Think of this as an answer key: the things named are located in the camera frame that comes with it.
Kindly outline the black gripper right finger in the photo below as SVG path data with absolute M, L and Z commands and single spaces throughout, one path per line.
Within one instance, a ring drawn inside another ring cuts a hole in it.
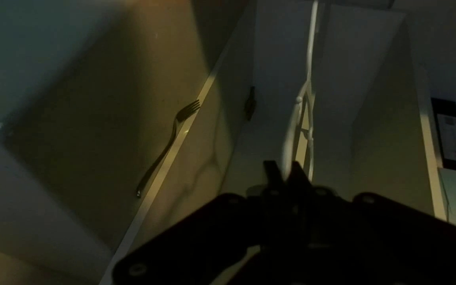
M 298 161 L 292 163 L 292 171 L 287 180 L 288 192 L 293 196 L 304 196 L 312 190 L 312 184 Z

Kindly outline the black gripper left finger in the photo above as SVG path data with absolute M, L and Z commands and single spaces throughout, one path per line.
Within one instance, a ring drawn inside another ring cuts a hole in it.
M 285 188 L 285 180 L 282 177 L 280 168 L 274 160 L 265 160 L 265 174 L 266 174 L 266 195 L 279 196 L 282 190 Z

